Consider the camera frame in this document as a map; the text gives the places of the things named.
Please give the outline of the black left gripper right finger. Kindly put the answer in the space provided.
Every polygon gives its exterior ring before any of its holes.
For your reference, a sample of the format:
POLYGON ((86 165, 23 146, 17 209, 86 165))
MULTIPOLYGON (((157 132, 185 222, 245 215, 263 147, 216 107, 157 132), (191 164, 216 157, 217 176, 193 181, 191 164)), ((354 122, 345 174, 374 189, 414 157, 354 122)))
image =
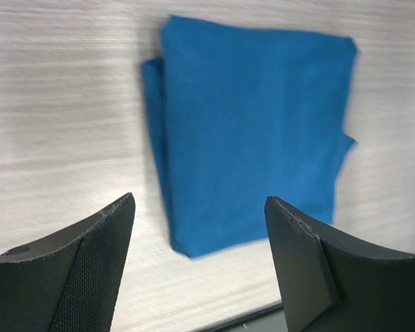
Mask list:
POLYGON ((266 200, 289 331, 415 331, 415 254, 369 243, 266 200))

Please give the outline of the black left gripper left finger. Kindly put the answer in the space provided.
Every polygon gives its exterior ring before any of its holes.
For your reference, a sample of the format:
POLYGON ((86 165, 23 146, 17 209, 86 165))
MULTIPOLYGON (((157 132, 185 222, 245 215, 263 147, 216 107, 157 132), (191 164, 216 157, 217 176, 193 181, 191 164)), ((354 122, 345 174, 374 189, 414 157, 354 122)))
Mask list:
POLYGON ((0 255, 0 332, 110 331, 136 204, 91 216, 0 255))

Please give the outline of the blue Mickey Mouse t-shirt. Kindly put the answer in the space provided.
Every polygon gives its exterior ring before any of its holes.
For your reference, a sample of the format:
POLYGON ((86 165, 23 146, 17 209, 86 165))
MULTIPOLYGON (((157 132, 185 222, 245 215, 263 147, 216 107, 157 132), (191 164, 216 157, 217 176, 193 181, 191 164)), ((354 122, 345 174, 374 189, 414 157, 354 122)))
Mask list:
POLYGON ((172 250, 266 238, 269 196, 332 223, 354 40, 173 15, 160 41, 141 75, 172 250))

